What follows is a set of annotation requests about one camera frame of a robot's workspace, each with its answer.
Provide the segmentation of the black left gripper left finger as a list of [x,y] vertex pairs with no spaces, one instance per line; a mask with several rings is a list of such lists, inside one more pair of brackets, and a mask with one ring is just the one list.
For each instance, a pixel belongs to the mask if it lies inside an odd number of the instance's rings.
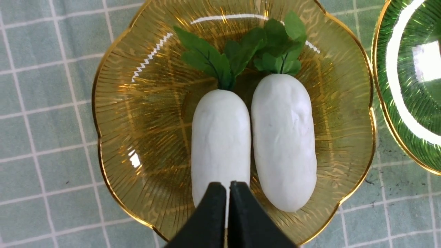
[[195,212],[167,248],[222,248],[225,242],[226,189],[211,182]]

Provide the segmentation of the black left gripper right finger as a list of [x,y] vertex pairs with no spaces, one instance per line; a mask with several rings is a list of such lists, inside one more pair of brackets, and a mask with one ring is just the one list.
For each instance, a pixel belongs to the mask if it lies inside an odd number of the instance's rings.
[[296,248],[263,210],[245,182],[231,182],[227,228],[229,248]]

